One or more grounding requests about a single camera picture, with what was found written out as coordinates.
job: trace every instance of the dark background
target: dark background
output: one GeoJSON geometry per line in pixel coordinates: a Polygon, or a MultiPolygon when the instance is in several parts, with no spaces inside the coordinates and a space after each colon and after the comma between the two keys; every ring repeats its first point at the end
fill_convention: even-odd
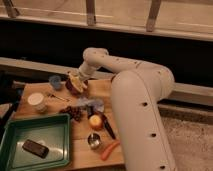
{"type": "Polygon", "coordinates": [[[0,56],[79,67],[87,47],[169,67],[176,82],[213,87],[213,42],[0,20],[0,56]]]}

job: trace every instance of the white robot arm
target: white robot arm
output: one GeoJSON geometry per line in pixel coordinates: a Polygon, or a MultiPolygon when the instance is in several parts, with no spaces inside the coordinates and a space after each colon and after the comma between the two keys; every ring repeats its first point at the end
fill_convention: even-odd
{"type": "Polygon", "coordinates": [[[100,67],[118,73],[112,82],[111,103],[127,170],[176,171],[157,107],[173,89],[171,71],[150,62],[110,56],[106,49],[88,48],[83,57],[82,81],[100,67]]]}

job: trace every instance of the paper cup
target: paper cup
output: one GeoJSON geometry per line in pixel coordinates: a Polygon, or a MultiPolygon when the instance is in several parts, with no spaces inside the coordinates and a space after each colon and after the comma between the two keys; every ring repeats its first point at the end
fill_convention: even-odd
{"type": "Polygon", "coordinates": [[[27,101],[36,111],[40,113],[43,113],[47,108],[44,103],[44,95],[42,93],[31,94],[27,101]]]}

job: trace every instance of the orange carrot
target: orange carrot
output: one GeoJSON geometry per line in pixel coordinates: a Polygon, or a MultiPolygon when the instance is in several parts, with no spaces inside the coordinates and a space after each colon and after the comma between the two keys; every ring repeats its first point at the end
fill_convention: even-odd
{"type": "Polygon", "coordinates": [[[101,160],[105,161],[109,155],[111,154],[111,152],[113,151],[113,149],[115,147],[117,147],[120,144],[119,140],[115,140],[113,141],[111,144],[109,144],[104,151],[101,153],[101,160]]]}

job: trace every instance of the green tray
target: green tray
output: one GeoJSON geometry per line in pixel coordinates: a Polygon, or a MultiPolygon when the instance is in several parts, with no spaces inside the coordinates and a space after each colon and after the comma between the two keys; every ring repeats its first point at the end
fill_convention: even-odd
{"type": "Polygon", "coordinates": [[[68,114],[11,121],[0,146],[0,170],[46,170],[69,163],[70,118],[68,114]],[[49,148],[45,159],[22,149],[31,139],[49,148]]]}

